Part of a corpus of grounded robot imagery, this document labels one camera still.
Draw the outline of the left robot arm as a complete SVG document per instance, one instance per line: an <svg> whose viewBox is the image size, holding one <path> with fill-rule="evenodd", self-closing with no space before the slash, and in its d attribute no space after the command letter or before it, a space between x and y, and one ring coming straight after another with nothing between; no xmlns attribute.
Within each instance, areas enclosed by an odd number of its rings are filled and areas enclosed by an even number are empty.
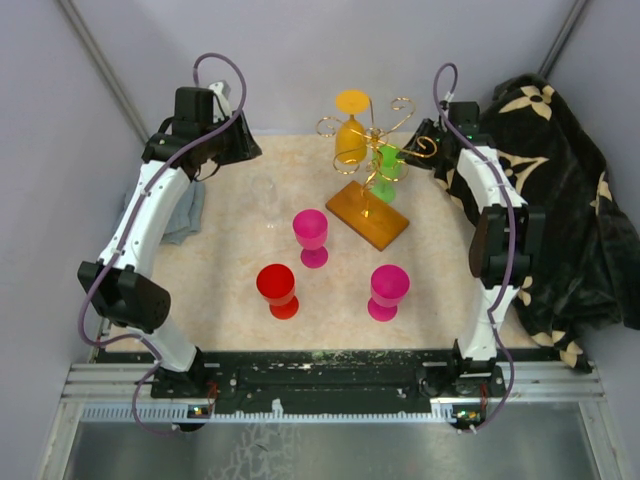
<svg viewBox="0 0 640 480"><path fill-rule="evenodd" d="M82 262L84 308L94 308L152 351L160 381L194 397L208 384L201 351L170 318L171 297L151 279L157 248L180 198L207 161L229 165L262 151L229 86L180 87L174 113L147 141L135 190L112 239L95 262Z"/></svg>

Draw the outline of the grey cloth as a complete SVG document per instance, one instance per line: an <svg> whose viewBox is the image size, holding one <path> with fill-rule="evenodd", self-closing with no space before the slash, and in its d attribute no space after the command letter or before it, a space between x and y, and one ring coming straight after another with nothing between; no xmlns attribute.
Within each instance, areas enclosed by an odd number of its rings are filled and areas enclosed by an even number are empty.
<svg viewBox="0 0 640 480"><path fill-rule="evenodd" d="M192 182L180 197L171 213L159 244L181 245L189 236L201 231L201 218L206 188L203 183Z"/></svg>

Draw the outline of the magenta wine glass rear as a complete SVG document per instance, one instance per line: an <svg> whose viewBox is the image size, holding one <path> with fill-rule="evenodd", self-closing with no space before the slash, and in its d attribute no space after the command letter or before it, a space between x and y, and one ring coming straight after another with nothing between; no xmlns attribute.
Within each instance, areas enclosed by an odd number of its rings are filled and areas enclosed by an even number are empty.
<svg viewBox="0 0 640 480"><path fill-rule="evenodd" d="M323 267L329 258L325 247L329 227L326 215L317 209L302 210L294 217L292 226L302 247L300 259L303 265L310 269Z"/></svg>

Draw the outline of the clear wine glass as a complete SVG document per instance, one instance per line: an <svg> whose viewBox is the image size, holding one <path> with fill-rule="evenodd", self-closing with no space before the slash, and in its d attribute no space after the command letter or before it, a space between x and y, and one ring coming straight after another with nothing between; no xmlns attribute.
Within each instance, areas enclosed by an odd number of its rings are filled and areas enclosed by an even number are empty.
<svg viewBox="0 0 640 480"><path fill-rule="evenodd" d="M279 219L279 197L275 182L270 176L258 175L252 179L251 189L266 227L275 228Z"/></svg>

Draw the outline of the magenta wine glass front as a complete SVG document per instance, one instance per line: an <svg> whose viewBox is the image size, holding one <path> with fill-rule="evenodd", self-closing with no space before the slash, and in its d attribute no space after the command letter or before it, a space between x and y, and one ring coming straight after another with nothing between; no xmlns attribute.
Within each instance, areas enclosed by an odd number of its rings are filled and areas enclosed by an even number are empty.
<svg viewBox="0 0 640 480"><path fill-rule="evenodd" d="M370 280L369 315L378 322L391 321L410 286L410 277L401 267L392 264L378 267Z"/></svg>

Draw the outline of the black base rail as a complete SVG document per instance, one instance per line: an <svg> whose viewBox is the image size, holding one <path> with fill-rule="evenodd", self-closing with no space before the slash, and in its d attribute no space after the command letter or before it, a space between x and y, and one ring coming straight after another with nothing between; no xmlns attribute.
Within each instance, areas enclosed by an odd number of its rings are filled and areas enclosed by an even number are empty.
<svg viewBox="0 0 640 480"><path fill-rule="evenodd" d="M496 399L507 383L496 361L451 350L199 352L186 372L160 369L151 395L196 399L218 414L428 413L438 397Z"/></svg>

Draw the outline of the orange plastic wine glass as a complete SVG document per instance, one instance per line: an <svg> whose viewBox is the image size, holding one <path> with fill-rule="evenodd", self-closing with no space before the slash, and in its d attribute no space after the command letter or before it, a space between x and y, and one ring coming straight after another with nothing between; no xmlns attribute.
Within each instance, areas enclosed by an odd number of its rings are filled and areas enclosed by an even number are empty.
<svg viewBox="0 0 640 480"><path fill-rule="evenodd" d="M335 103L348 116L336 134L335 160L348 170L355 170L367 155L365 128L356 116L368 109L369 97L360 90L345 90L336 96Z"/></svg>

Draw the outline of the green plastic wine glass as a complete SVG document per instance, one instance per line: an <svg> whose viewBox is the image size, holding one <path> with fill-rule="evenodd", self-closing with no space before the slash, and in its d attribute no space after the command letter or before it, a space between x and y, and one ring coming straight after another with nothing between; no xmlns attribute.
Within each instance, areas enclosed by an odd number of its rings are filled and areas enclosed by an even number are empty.
<svg viewBox="0 0 640 480"><path fill-rule="evenodd" d="M394 183L403 171L403 167L397 158L397 150L392 146L381 146L379 153L382 155L380 169L373 181L370 192L383 202L390 204L396 196Z"/></svg>

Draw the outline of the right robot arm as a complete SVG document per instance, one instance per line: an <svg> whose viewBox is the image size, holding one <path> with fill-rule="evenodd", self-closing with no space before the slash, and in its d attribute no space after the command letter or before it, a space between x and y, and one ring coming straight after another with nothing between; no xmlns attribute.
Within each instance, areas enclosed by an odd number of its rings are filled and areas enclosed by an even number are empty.
<svg viewBox="0 0 640 480"><path fill-rule="evenodd" d="M468 327L454 342L443 383L460 396L501 396L496 365L500 329L509 305L539 257L544 211L531 207L510 184L489 135L480 131L475 102L446 97L438 120L425 120L406 145L402 159L432 168L452 155L454 174L469 189L478 210L469 247L469 269L476 294Z"/></svg>

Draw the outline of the red plastic wine glass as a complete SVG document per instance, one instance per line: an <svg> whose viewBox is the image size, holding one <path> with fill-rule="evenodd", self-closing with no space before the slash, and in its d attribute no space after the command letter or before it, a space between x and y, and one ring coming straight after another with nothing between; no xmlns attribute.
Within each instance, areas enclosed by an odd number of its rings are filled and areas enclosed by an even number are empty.
<svg viewBox="0 0 640 480"><path fill-rule="evenodd" d="M288 320L298 312L295 277L286 265L270 264L264 267L257 275L256 287L275 318Z"/></svg>

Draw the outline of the magenta wine glass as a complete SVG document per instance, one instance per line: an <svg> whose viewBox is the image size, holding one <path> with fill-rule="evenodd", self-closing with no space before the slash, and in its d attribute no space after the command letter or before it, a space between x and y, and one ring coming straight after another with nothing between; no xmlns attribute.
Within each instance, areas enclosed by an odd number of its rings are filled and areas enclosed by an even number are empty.
<svg viewBox="0 0 640 480"><path fill-rule="evenodd" d="M378 267L370 280L369 315L378 322L391 321L410 286L410 277L401 267L392 264Z"/></svg>
<svg viewBox="0 0 640 480"><path fill-rule="evenodd" d="M292 226L302 247L300 259L303 265L310 269L323 267L329 258L325 247L329 227L326 215L317 209L302 210L294 217Z"/></svg>

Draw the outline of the black floral blanket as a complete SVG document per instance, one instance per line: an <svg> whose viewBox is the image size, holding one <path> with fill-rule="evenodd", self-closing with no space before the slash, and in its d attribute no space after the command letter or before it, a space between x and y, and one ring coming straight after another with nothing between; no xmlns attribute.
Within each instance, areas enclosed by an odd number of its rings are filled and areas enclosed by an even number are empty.
<svg viewBox="0 0 640 480"><path fill-rule="evenodd" d="M479 110L510 184L545 214L539 257L509 307L537 345L589 372L583 329L639 325L638 234L612 197L603 154L542 77L499 85ZM475 227L477 207L453 169L436 168L436 180Z"/></svg>

